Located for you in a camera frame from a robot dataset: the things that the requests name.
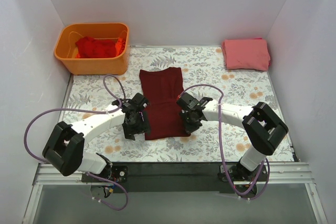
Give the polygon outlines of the dark red t shirt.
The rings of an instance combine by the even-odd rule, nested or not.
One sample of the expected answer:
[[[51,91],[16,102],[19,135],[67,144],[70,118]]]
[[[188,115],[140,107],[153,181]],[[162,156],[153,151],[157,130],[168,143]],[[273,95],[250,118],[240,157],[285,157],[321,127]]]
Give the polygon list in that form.
[[[145,111],[151,132],[145,134],[145,140],[189,137],[179,115],[181,108],[176,103],[184,91],[181,68],[169,67],[153,72],[140,70],[139,78],[143,95],[149,101]]]

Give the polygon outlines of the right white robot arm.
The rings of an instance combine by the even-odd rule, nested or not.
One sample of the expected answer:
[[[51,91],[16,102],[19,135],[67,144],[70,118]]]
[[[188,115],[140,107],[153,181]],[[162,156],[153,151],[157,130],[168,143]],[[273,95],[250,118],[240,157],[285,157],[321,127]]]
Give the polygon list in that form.
[[[219,104],[212,98],[197,100],[184,93],[176,103],[182,109],[180,117],[188,134],[197,131],[202,121],[217,121],[245,130],[251,147],[232,169],[232,175],[246,181],[257,174],[259,164],[273,155],[289,131],[283,120],[263,102],[255,106]]]

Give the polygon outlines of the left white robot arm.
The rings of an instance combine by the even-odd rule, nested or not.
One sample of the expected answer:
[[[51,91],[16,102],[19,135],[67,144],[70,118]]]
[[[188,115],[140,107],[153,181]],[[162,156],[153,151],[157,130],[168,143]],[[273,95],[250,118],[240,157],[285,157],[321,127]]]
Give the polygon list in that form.
[[[85,145],[119,125],[127,140],[134,141],[135,135],[149,133],[151,128],[145,112],[148,104],[148,99],[137,93],[132,99],[113,101],[102,114],[71,124],[59,122],[43,149],[43,157],[63,176],[76,171],[90,172],[98,181],[108,181],[112,177],[112,162],[99,153],[85,152]]]

